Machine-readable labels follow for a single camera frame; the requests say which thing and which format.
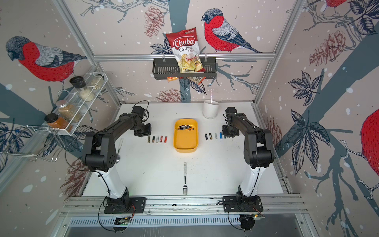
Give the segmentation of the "yellow plastic storage box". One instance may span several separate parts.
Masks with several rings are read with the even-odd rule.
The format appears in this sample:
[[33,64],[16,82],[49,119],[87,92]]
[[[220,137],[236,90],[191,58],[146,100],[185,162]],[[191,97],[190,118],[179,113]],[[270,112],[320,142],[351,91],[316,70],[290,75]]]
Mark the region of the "yellow plastic storage box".
[[198,123],[195,119],[179,119],[175,123],[173,146],[179,153],[192,153],[198,147]]

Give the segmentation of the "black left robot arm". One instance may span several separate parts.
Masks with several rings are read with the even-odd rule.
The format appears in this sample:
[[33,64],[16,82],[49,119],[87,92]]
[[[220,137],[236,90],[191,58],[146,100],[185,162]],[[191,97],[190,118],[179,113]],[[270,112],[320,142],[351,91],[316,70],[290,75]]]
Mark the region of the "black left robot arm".
[[91,172],[97,173],[107,188],[106,207],[116,205],[130,207],[129,192],[114,168],[119,156],[115,142],[125,132],[132,130],[137,137],[150,136],[151,124],[146,123],[150,114],[141,106],[133,106],[130,113],[123,113],[107,128],[90,132],[85,136],[82,162]]

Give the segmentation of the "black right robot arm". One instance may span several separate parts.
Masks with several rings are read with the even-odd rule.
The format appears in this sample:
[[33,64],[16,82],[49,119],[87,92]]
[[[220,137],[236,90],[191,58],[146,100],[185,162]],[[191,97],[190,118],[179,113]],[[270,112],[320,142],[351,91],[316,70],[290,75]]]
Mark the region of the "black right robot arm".
[[224,117],[226,124],[222,127],[223,136],[226,138],[234,138],[241,134],[244,136],[243,156],[249,168],[236,193],[237,201],[244,202],[246,198],[258,194],[262,175],[274,162],[272,134],[267,129],[257,127],[235,107],[226,108]]

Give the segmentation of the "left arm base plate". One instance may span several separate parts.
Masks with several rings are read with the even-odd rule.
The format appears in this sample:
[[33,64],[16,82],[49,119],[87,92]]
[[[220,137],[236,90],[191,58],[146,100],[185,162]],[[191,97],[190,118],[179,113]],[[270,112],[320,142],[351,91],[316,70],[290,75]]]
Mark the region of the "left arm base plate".
[[122,201],[121,198],[114,199],[106,197],[105,201],[105,214],[123,214],[123,213],[135,213],[140,214],[144,212],[147,198],[135,198],[130,197],[126,202]]

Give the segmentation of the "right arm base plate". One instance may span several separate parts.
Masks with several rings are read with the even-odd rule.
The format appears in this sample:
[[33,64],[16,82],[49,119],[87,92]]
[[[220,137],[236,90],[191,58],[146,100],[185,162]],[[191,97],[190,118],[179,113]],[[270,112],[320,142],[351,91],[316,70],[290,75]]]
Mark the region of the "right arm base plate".
[[223,196],[221,200],[224,212],[263,212],[261,197],[258,195],[237,200],[234,196]]

